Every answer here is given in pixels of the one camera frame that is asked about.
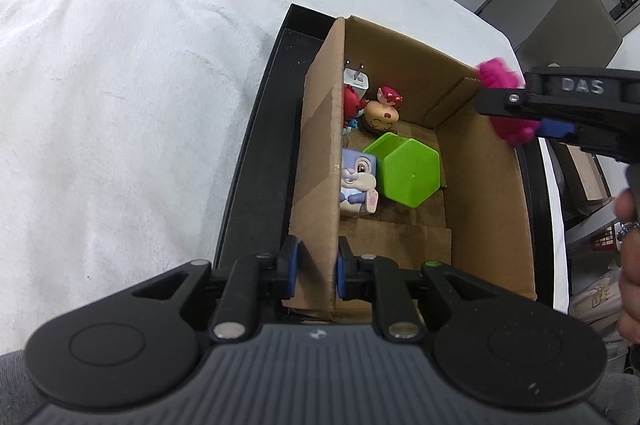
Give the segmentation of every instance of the green hexagonal container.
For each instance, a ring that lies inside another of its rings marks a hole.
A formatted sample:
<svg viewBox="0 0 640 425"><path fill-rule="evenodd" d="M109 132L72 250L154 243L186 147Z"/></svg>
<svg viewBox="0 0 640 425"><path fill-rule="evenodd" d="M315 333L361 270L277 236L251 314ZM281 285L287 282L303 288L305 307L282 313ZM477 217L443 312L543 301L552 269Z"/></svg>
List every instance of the green hexagonal container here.
<svg viewBox="0 0 640 425"><path fill-rule="evenodd" d="M440 188L438 151L413 138L387 132L363 152L376 157L376 189L393 201L415 209Z"/></svg>

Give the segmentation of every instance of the ribbed gray surface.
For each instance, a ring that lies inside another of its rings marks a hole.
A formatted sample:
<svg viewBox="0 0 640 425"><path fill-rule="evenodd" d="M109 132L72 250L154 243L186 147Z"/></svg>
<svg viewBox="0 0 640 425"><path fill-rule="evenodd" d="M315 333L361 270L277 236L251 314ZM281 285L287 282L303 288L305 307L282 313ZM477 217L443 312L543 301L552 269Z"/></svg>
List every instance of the ribbed gray surface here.
<svg viewBox="0 0 640 425"><path fill-rule="evenodd" d="M488 408L446 385L417 347L385 342L370 326L270 325L253 341L217 347L186 386L148 407L91 415L48 406L30 423L585 425L606 422L585 403L534 415Z"/></svg>

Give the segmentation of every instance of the finger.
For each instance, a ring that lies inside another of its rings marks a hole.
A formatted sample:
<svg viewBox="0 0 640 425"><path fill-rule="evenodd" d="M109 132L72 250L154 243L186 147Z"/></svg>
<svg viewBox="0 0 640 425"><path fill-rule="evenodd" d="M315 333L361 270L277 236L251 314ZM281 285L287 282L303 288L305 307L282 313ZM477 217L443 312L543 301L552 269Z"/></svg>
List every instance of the finger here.
<svg viewBox="0 0 640 425"><path fill-rule="evenodd" d="M613 212L616 217L622 221L630 221L634 218L636 209L634 208L634 198L631 195L631 190L625 190L616 198L613 205Z"/></svg>
<svg viewBox="0 0 640 425"><path fill-rule="evenodd" d="M636 321L640 321L640 286L631 283L624 275L620 278L622 308Z"/></svg>
<svg viewBox="0 0 640 425"><path fill-rule="evenodd" d="M640 343L640 322L633 320L624 310L618 319L618 332L623 339Z"/></svg>
<svg viewBox="0 0 640 425"><path fill-rule="evenodd" d="M640 286L640 231L631 230L622 241L622 275Z"/></svg>

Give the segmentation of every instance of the white blanket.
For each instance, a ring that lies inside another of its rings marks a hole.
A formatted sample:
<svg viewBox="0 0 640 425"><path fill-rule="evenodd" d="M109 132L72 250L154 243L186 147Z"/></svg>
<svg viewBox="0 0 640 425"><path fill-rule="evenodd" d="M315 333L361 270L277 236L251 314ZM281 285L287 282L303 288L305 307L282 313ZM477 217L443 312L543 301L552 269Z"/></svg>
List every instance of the white blanket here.
<svg viewBox="0 0 640 425"><path fill-rule="evenodd" d="M0 353L61 312L212 259L292 2L517 68L507 39L451 0L0 0Z"/></svg>

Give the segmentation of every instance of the gray pants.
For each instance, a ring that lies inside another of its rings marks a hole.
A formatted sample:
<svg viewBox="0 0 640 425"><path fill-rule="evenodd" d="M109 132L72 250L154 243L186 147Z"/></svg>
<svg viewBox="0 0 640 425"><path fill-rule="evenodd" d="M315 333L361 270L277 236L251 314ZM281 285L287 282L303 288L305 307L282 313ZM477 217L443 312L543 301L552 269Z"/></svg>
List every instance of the gray pants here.
<svg viewBox="0 0 640 425"><path fill-rule="evenodd" d="M22 352L0 357L0 425L17 425L44 403L24 369ZM591 403L615 425L638 425L640 381L633 375L606 373Z"/></svg>

